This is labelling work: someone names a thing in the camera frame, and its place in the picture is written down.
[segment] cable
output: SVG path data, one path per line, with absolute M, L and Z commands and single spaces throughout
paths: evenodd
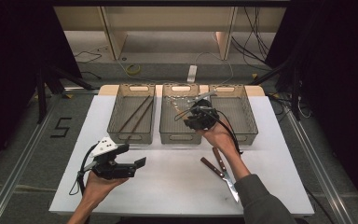
M 282 105 L 279 101 L 277 101 L 277 100 L 270 100 L 270 101 L 271 101 L 271 102 L 275 102 L 276 104 L 280 105 L 281 108 L 282 108 L 281 112 L 279 112 L 279 113 L 275 112 L 275 110 L 274 110 L 274 114 L 275 114 L 275 115 L 281 115 L 281 114 L 283 114 L 283 112 L 284 112 L 284 107 L 283 107 L 283 105 Z
M 211 54 L 211 55 L 214 56 L 217 60 L 222 61 L 222 62 L 228 64 L 229 69 L 230 69 L 230 71 L 231 71 L 231 77 L 229 77 L 229 78 L 226 79 L 225 81 L 219 83 L 218 85 L 225 84 L 226 82 L 228 82 L 228 81 L 230 81 L 232 78 L 234 78 L 234 72 L 232 71 L 231 64 L 230 64 L 229 62 L 225 61 L 225 60 L 220 59 L 219 57 L 215 56 L 215 55 L 212 54 L 211 52 L 202 52 L 202 53 L 200 53 L 200 54 L 196 57 L 196 60 L 194 60 L 194 65 L 197 65 L 197 59 L 198 59 L 202 54 Z
M 248 19 L 248 22 L 249 22 L 249 24 L 250 24 L 250 26 L 252 28 L 251 34 L 252 33 L 255 34 L 260 53 L 263 56 L 263 58 L 265 59 L 264 54 L 267 55 L 266 49 L 269 49 L 269 48 L 264 44 L 264 41 L 262 40 L 262 38 L 260 36 L 260 33 L 258 31 L 258 26 L 259 26 L 259 23 L 260 23 L 260 21 L 258 19 L 258 14 L 259 14 L 260 8 L 259 7 L 255 8 L 255 22 L 253 23 L 253 25 L 252 25 L 251 19 L 249 17 L 248 11 L 246 10 L 246 7 L 244 7 L 244 10 L 245 10 L 245 14 L 246 14 L 246 17 Z
M 231 122 L 228 120 L 227 116 L 220 110 L 217 110 L 218 113 L 220 113 L 221 115 L 223 115 L 223 117 L 225 117 L 226 121 L 228 122 L 228 125 L 229 125 L 229 128 L 235 138 L 235 141 L 234 143 L 237 143 L 237 146 L 238 146 L 238 139 L 237 139 L 237 135 L 235 134 L 234 132 L 234 129 L 232 128 L 232 125 L 231 125 Z
M 102 77 L 97 76 L 97 75 L 95 75 L 95 74 L 94 74 L 94 73 L 92 73 L 92 72 L 81 72 L 81 73 L 88 73 L 88 74 L 92 74 L 93 76 L 97 77 L 98 79 L 103 79 Z
M 96 49 L 101 49 L 101 48 L 106 48 L 107 47 L 107 45 L 103 45 L 103 46 L 100 46 L 100 47 L 97 47 L 97 48 L 93 48 L 93 49 L 89 49 L 89 50 L 87 50 L 88 52 L 93 52 L 94 50 L 96 50 Z
M 128 73 L 128 70 L 131 68 L 131 66 L 134 66 L 134 64 L 131 64 L 129 66 L 127 66 L 127 68 L 124 67 L 124 65 L 119 61 L 119 60 L 116 60 L 116 62 L 118 63 L 118 65 L 120 65 L 120 67 L 123 69 L 124 73 L 126 74 L 127 77 L 129 78 L 133 78 L 133 79 L 139 79 L 139 80 L 143 80 L 143 81 L 149 81 L 149 82 L 156 82 L 156 83 L 159 83 L 159 82 L 163 82 L 163 83 L 177 83 L 179 84 L 180 82 L 175 82 L 175 81 L 170 81 L 170 80 L 154 80 L 154 79 L 148 79 L 148 78 L 142 78 L 142 77 L 134 77 L 132 74 L 129 74 Z
M 330 217 L 330 215 L 327 213 L 327 211 L 324 209 L 324 207 L 322 206 L 322 204 L 316 199 L 316 197 L 310 192 L 309 189 L 307 189 L 307 187 L 304 186 L 305 191 L 310 195 L 310 197 L 313 198 L 313 200 L 315 200 L 315 202 L 319 205 L 319 207 L 322 209 L 322 211 L 324 211 L 324 214 L 327 216 L 327 218 L 330 220 L 330 223 L 334 224 L 333 219 Z
M 281 123 L 281 121 L 282 121 L 284 118 L 286 118 L 287 114 L 288 114 L 290 111 L 292 111 L 292 110 L 291 110 L 291 109 L 287 109 L 287 112 L 284 113 L 284 115 L 278 120 L 278 123 Z
M 297 104 L 297 106 L 298 106 L 298 111 L 301 113 L 301 115 L 302 115 L 304 118 L 309 119 L 309 118 L 310 118 L 310 115 L 312 114 L 312 111 L 310 110 L 310 113 L 309 113 L 308 115 L 305 115 L 305 114 L 302 112 L 301 108 L 300 108 L 300 101 L 301 101 L 301 98 L 298 99 L 298 104 Z
M 255 54 L 253 54 L 250 50 L 248 50 L 248 49 L 246 48 L 246 43 L 245 43 L 244 46 L 242 46 L 242 45 L 234 38 L 234 36 L 231 37 L 231 38 L 232 38 L 232 40 L 234 41 L 234 48 L 235 48 L 237 51 L 239 51 L 240 53 L 244 54 L 245 56 L 247 56 L 247 57 L 249 57 L 249 58 L 253 58 L 253 59 L 256 59 L 256 60 L 260 61 L 261 63 L 265 63 L 263 60 L 261 60 L 259 57 L 257 57 Z
M 187 109 L 185 111 L 180 112 L 179 114 L 175 115 L 175 117 L 173 118 L 174 121 L 178 121 L 179 119 L 181 119 L 182 117 L 184 117 L 188 112 L 190 112 L 190 109 Z
M 246 61 L 245 56 L 247 56 L 247 57 L 249 57 L 249 58 L 254 58 L 254 57 L 252 57 L 252 56 L 250 56 L 250 55 L 247 55 L 246 53 L 244 53 L 244 51 L 241 51 L 240 49 L 238 49 L 238 48 L 235 46 L 235 44 L 233 44 L 233 47 L 234 47 L 237 51 L 239 51 L 240 53 L 242 53 L 243 61 L 244 61 L 248 66 L 253 67 L 253 68 L 255 68 L 255 69 L 263 70 L 263 71 L 268 71 L 268 72 L 271 71 L 271 69 L 261 68 L 261 67 L 257 67 L 257 66 L 254 66 L 254 65 L 249 64 L 249 63 Z
M 96 57 L 96 58 L 93 58 L 93 59 L 91 59 L 91 60 L 88 60 L 88 61 L 86 61 L 86 62 L 78 62 L 78 61 L 76 61 L 77 63 L 89 63 L 89 62 L 95 61 L 95 60 L 97 60 L 97 59 L 99 59 L 99 58 L 101 58 L 101 57 L 103 56 L 102 54 L 98 54 L 98 53 L 91 53 L 91 52 L 88 52 L 88 51 L 81 51 L 80 53 L 75 54 L 74 57 L 77 57 L 77 56 L 79 56 L 79 55 L 82 54 L 82 53 L 88 53 L 88 54 L 91 54 L 91 55 L 96 55 L 97 57 Z
M 215 118 L 214 116 L 210 115 L 208 112 L 204 111 L 204 110 L 201 109 L 201 108 L 200 108 L 200 111 L 201 111 L 202 113 L 204 113 L 205 115 L 207 115 L 207 116 L 213 118 L 214 120 L 216 120 L 216 122 L 218 122 L 220 125 L 223 126 L 223 128 L 226 129 L 226 131 L 227 131 L 227 132 L 229 133 L 229 135 L 231 136 L 232 141 L 234 142 L 235 148 L 237 149 L 238 153 L 241 154 L 241 152 L 240 152 L 240 147 L 239 147 L 238 141 L 237 141 L 237 137 L 234 135 L 234 131 L 231 131 L 231 130 L 228 128 L 228 126 L 227 126 L 225 123 L 223 123 L 220 119 Z
M 84 186 L 84 182 L 83 182 L 83 177 L 84 177 L 84 174 L 87 172 L 84 170 L 84 166 L 86 165 L 86 161 L 87 161 L 87 158 L 89 157 L 89 154 L 91 153 L 91 151 L 98 145 L 95 144 L 94 146 L 92 146 L 89 151 L 87 151 L 86 153 L 86 156 L 84 157 L 82 163 L 81 163 L 81 166 L 80 166 L 80 170 L 77 172 L 77 177 L 76 177 L 76 182 L 75 184 L 77 183 L 77 191 L 75 193 L 72 193 L 72 190 L 74 189 L 75 187 L 75 184 L 72 186 L 71 190 L 69 191 L 69 195 L 75 195 L 78 193 L 78 189 L 80 188 L 81 190 L 81 193 L 83 194 L 84 192 L 84 189 L 85 189 L 85 186 Z

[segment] metal rail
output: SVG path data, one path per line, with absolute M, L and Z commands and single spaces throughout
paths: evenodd
M 318 154 L 315 151 L 310 139 L 305 132 L 301 121 L 297 121 L 292 112 L 288 113 L 288 118 L 292 124 L 293 129 L 296 132 L 298 140 L 301 143 L 301 146 L 304 149 L 304 152 L 307 155 L 310 165 L 313 169 L 313 172 L 316 174 L 316 177 L 321 184 L 321 187 L 324 191 L 324 194 L 330 203 L 334 214 L 336 215 L 337 221 L 340 224 L 349 224 L 353 223 L 351 215 L 345 206 L 345 203 L 342 201 L 332 179 L 324 169 L 324 166 L 321 160 L 318 157 Z
M 62 98 L 61 95 L 53 95 L 50 100 L 48 113 L 46 114 L 45 118 L 42 120 L 40 124 L 37 124 L 34 132 L 28 141 L 27 145 L 25 146 L 24 150 L 22 151 L 19 160 L 17 161 L 16 165 L 14 166 L 10 176 L 8 177 L 5 185 L 1 188 L 0 191 L 0 217 L 3 215 L 5 208 L 7 206 L 8 201 L 11 198 L 17 184 L 20 181 L 20 178 L 27 167 L 29 160 L 31 159 L 34 150 L 36 149 L 39 140 L 46 130 L 48 122 L 51 118 L 51 114 L 57 105 L 57 103 Z

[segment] transparent storage bin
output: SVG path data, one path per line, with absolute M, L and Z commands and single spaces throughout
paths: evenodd
M 216 94 L 210 98 L 212 107 L 227 116 L 238 144 L 251 145 L 258 130 L 245 87 L 243 85 L 210 85 L 209 90 L 216 90 Z
M 154 84 L 121 84 L 107 132 L 115 143 L 151 144 L 156 103 Z
M 175 121 L 176 116 L 188 110 L 200 93 L 197 84 L 165 84 L 162 86 L 161 117 L 159 132 L 162 144 L 200 144 L 201 135 L 185 126 L 183 119 Z

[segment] white panel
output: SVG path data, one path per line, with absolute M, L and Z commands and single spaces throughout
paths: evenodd
M 286 11 L 285 7 L 260 7 L 258 13 L 259 31 L 262 33 L 276 33 L 281 26 L 281 21 Z M 255 8 L 247 7 L 246 12 L 251 20 L 255 22 Z M 245 9 L 238 8 L 237 19 L 235 20 L 234 32 L 251 32 L 249 20 L 246 17 Z
M 103 31 L 97 7 L 55 7 L 64 31 Z
M 106 7 L 121 31 L 225 31 L 230 7 Z

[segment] wire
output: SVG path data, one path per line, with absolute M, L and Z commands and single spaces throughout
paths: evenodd
M 242 46 L 234 37 L 231 37 L 231 38 L 232 38 L 232 40 L 234 41 L 234 48 L 235 48 L 237 51 L 239 51 L 240 53 L 244 54 L 244 56 L 247 56 L 247 57 L 249 57 L 249 58 L 256 59 L 256 60 L 260 61 L 261 63 L 265 63 L 263 60 L 261 60 L 259 57 L 257 57 L 255 54 L 253 54 L 250 50 L 248 50 L 248 49 L 246 48 L 246 43 L 245 43 L 244 46 Z
M 244 7 L 244 10 L 245 10 L 245 14 L 246 14 L 246 17 L 248 19 L 248 22 L 249 22 L 249 24 L 251 25 L 251 28 L 252 28 L 251 34 L 252 33 L 255 34 L 260 53 L 261 53 L 262 57 L 265 59 L 264 54 L 266 54 L 266 55 L 268 54 L 266 51 L 269 48 L 264 44 L 264 41 L 262 40 L 261 34 L 259 33 L 259 30 L 258 30 L 258 26 L 259 26 L 259 23 L 260 23 L 260 20 L 258 19 L 258 14 L 260 12 L 260 8 L 259 7 L 255 8 L 255 22 L 253 23 L 253 25 L 252 25 L 251 19 L 249 17 L 248 11 L 246 10 L 246 7 Z
M 271 101 L 271 102 L 275 102 L 276 104 L 280 105 L 281 108 L 282 108 L 281 112 L 279 112 L 279 113 L 275 112 L 275 110 L 274 110 L 275 115 L 281 115 L 281 114 L 283 114 L 283 112 L 284 112 L 284 107 L 283 107 L 283 105 L 281 104 L 281 102 L 279 102 L 279 101 L 277 101 L 277 100 L 270 100 L 270 101 Z
M 83 194 L 84 192 L 84 182 L 83 182 L 83 177 L 84 177 L 84 174 L 87 172 L 84 170 L 84 166 L 86 165 L 86 161 L 87 161 L 87 158 L 89 157 L 89 154 L 91 153 L 91 151 L 98 145 L 95 144 L 94 146 L 92 146 L 86 153 L 85 157 L 83 158 L 83 161 L 81 163 L 81 166 L 80 166 L 80 170 L 77 172 L 77 177 L 76 177 L 76 182 L 75 184 L 77 183 L 77 191 L 75 193 L 72 193 L 72 190 L 74 189 L 75 187 L 75 184 L 72 186 L 71 190 L 69 191 L 69 195 L 75 195 L 78 193 L 78 190 L 80 188 L 81 190 L 81 193 Z
M 300 101 L 301 101 L 301 98 L 298 100 L 298 104 L 297 104 L 297 106 L 298 106 L 298 111 L 301 113 L 301 115 L 302 115 L 304 118 L 309 119 L 309 118 L 310 118 L 310 115 L 312 114 L 312 111 L 310 110 L 309 114 L 308 114 L 308 115 L 305 115 L 305 114 L 302 112 L 301 108 L 300 108 Z
M 212 54 L 211 52 L 202 52 L 202 53 L 200 53 L 199 55 L 197 55 L 196 60 L 194 60 L 194 65 L 197 65 L 197 59 L 198 59 L 202 54 L 211 54 L 211 55 L 214 56 L 217 60 L 222 61 L 222 62 L 228 64 L 229 70 L 231 71 L 231 77 L 229 77 L 229 78 L 226 79 L 225 81 L 219 83 L 218 85 L 225 84 L 226 82 L 228 82 L 228 81 L 230 81 L 232 78 L 234 78 L 234 72 L 232 71 L 231 64 L 230 64 L 229 62 L 225 61 L 225 60 L 220 59 L 219 57 L 215 56 L 215 55 Z
M 284 118 L 286 118 L 287 114 L 288 114 L 290 111 L 292 111 L 292 110 L 291 110 L 291 109 L 287 109 L 287 112 L 284 113 L 284 115 L 278 120 L 278 123 L 281 123 L 281 121 L 282 121 Z
M 187 110 L 185 110 L 185 111 L 180 112 L 179 114 L 177 114 L 177 115 L 173 118 L 173 120 L 174 120 L 174 121 L 178 121 L 179 119 L 181 119 L 182 117 L 184 117 L 186 114 L 188 114 L 188 112 L 190 112 L 190 109 L 187 109 Z
M 96 55 L 97 57 L 96 57 L 96 58 L 93 58 L 93 59 L 91 59 L 91 60 L 88 60 L 88 61 L 86 61 L 86 62 L 78 62 L 78 61 L 76 61 L 77 63 L 89 63 L 89 62 L 95 61 L 95 60 L 97 60 L 97 59 L 99 59 L 99 58 L 101 58 L 101 57 L 103 56 L 102 54 L 99 54 L 99 53 L 91 53 L 91 52 L 88 52 L 88 51 L 81 51 L 80 53 L 75 54 L 74 57 L 77 57 L 77 56 L 79 56 L 79 55 L 82 54 L 82 53 L 88 53 L 88 54 L 91 54 L 91 55 Z
M 170 81 L 170 80 L 155 80 L 155 79 L 148 79 L 148 78 L 142 78 L 142 77 L 134 77 L 133 75 L 130 75 L 127 71 L 128 69 L 126 69 L 124 67 L 124 65 L 119 61 L 119 60 L 116 60 L 116 62 L 120 65 L 120 67 L 123 69 L 124 73 L 126 74 L 127 77 L 129 78 L 132 78 L 132 79 L 139 79 L 139 80 L 143 80 L 143 81 L 149 81 L 149 82 L 156 82 L 156 83 L 159 83 L 159 82 L 163 82 L 163 83 L 180 83 L 180 82 L 175 82 L 175 81 Z
M 315 200 L 315 202 L 319 205 L 319 207 L 322 209 L 322 211 L 324 211 L 324 214 L 327 216 L 327 218 L 330 220 L 330 223 L 334 224 L 333 219 L 330 217 L 330 215 L 327 213 L 327 211 L 325 210 L 325 208 L 322 206 L 322 204 L 319 202 L 319 200 L 316 199 L 316 197 L 310 192 L 309 189 L 307 189 L 307 187 L 304 186 L 305 191 L 310 195 L 310 197 L 313 198 L 313 200 Z
M 77 175 L 76 176 L 76 179 L 75 179 L 75 183 L 74 183 L 74 185 L 72 186 L 72 188 L 71 188 L 71 190 L 69 190 L 69 195 L 76 195 L 76 194 L 78 194 L 78 192 L 79 192 L 79 183 L 77 182 L 77 179 L 79 178 L 79 175 Z M 76 190 L 76 192 L 72 192 L 72 190 L 74 190 L 74 188 L 75 188 L 75 186 L 77 186 L 77 190 Z
M 210 115 L 208 112 L 204 111 L 203 109 L 200 108 L 200 111 L 202 113 L 204 113 L 205 115 L 211 117 L 212 119 L 216 120 L 216 122 L 218 122 L 219 124 L 221 124 L 223 126 L 223 128 L 226 129 L 226 131 L 229 133 L 229 135 L 231 136 L 232 141 L 234 142 L 235 148 L 237 149 L 238 153 L 241 154 L 240 152 L 240 147 L 238 145 L 238 141 L 237 141 L 237 137 L 234 135 L 234 131 L 231 131 L 228 126 L 226 124 L 224 124 L 220 119 L 215 118 L 214 116 Z
M 97 77 L 98 79 L 102 79 L 102 77 L 97 76 L 97 75 L 95 75 L 95 74 L 94 74 L 94 73 L 92 73 L 92 72 L 81 72 L 81 73 L 92 74 L 93 76 Z
M 93 49 L 89 49 L 89 50 L 87 50 L 88 52 L 93 52 L 94 50 L 99 50 L 99 49 L 101 49 L 101 48 L 106 48 L 107 47 L 107 45 L 103 45 L 103 46 L 100 46 L 100 47 L 97 47 L 97 48 L 93 48 Z

